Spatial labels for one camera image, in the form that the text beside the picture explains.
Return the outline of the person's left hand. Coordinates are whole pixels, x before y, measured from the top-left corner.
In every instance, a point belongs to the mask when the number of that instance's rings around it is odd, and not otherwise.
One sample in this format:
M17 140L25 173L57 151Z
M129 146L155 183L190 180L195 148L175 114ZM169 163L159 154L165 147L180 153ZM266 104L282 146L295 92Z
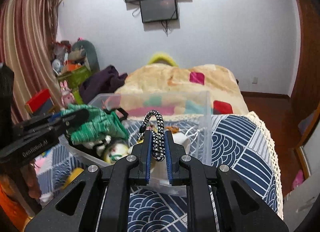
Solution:
M29 196L34 199L39 199L42 192L37 180L34 160L23 167L22 175L25 183L28 186ZM1 188L8 197L12 198L14 201L17 201L14 189L10 185L9 177L3 173L1 173Z

